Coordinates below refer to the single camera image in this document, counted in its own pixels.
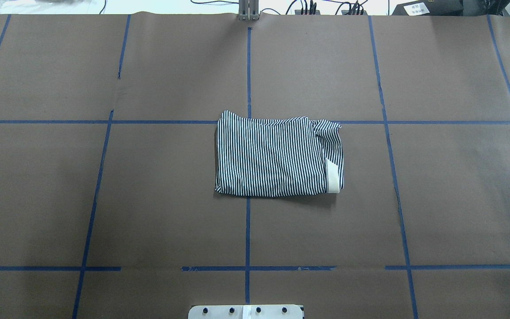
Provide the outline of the navy white striped polo shirt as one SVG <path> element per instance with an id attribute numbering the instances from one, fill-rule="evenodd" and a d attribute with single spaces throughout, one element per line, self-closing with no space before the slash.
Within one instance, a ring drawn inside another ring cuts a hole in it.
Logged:
<path id="1" fill-rule="evenodd" d="M 242 197 L 338 194 L 341 125 L 308 117 L 257 119 L 228 110 L 216 127 L 215 191 Z"/>

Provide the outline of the left grey usb hub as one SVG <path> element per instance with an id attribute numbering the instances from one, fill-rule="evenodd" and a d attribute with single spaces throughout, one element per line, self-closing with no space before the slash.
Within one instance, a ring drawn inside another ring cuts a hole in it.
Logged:
<path id="1" fill-rule="evenodd" d="M 296 16 L 319 16 L 321 14 L 316 1 L 300 0 L 299 3 L 300 7 L 294 9 L 294 14 Z"/>

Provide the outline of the grey usb hub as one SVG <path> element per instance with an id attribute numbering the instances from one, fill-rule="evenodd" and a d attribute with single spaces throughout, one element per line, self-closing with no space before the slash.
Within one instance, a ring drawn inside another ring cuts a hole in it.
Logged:
<path id="1" fill-rule="evenodd" d="M 342 9 L 342 6 L 347 5 L 347 9 Z M 366 10 L 363 7 L 363 4 L 356 2 L 342 2 L 336 11 L 336 14 L 341 13 L 342 16 L 364 16 L 366 14 Z"/>
<path id="2" fill-rule="evenodd" d="M 316 1 L 300 0 L 299 3 L 300 7 L 294 9 L 294 14 L 296 16 L 319 16 L 321 14 Z"/>

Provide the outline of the right grey usb hub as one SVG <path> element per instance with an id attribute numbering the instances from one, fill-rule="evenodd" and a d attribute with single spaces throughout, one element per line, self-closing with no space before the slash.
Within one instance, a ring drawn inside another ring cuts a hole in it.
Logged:
<path id="1" fill-rule="evenodd" d="M 342 6 L 347 5 L 347 9 L 342 9 Z M 341 13 L 342 16 L 364 16 L 366 14 L 366 10 L 363 7 L 363 4 L 356 2 L 342 2 L 336 11 L 336 14 Z"/>

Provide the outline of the black box with label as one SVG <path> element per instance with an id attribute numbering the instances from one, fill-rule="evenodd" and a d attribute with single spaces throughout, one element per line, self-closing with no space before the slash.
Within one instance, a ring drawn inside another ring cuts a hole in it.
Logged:
<path id="1" fill-rule="evenodd" d="M 391 16 L 461 16 L 462 0 L 414 0 L 397 4 Z"/>

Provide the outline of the aluminium frame post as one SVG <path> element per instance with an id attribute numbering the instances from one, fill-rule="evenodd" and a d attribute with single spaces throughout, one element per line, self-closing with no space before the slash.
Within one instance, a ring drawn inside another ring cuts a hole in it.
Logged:
<path id="1" fill-rule="evenodd" d="M 238 0 L 238 20 L 257 21 L 260 19 L 259 0 Z"/>

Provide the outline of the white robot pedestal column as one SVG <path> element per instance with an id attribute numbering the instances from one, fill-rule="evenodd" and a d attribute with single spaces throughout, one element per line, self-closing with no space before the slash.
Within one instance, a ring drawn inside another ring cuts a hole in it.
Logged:
<path id="1" fill-rule="evenodd" d="M 293 303 L 255 305 L 196 305 L 189 319 L 304 319 L 303 305 Z"/>

